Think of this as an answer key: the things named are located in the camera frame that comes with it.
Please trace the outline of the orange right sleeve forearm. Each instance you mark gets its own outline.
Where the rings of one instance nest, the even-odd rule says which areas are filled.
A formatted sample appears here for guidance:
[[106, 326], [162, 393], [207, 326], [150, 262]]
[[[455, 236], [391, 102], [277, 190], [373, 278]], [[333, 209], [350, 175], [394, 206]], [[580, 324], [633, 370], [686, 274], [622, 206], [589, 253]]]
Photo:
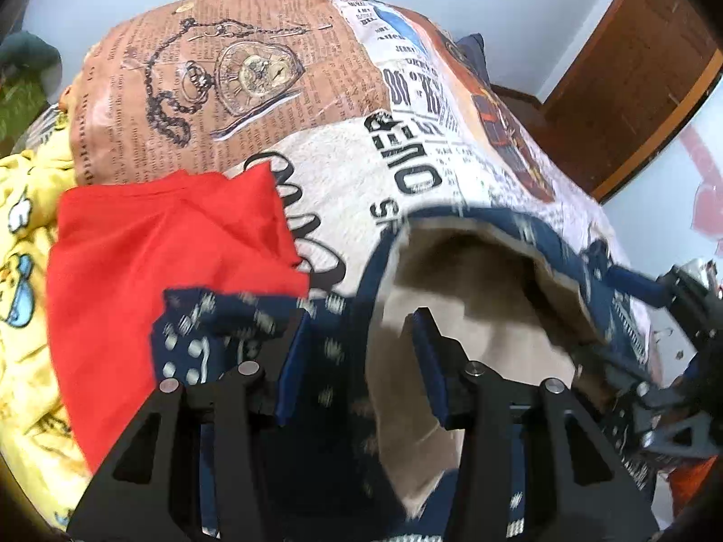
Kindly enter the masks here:
[[667, 482], [670, 488], [674, 516], [678, 516], [697, 491], [700, 490], [702, 483], [706, 480], [709, 471], [711, 471], [717, 460], [717, 456], [713, 456], [713, 458], [706, 461], [678, 466], [670, 471]]

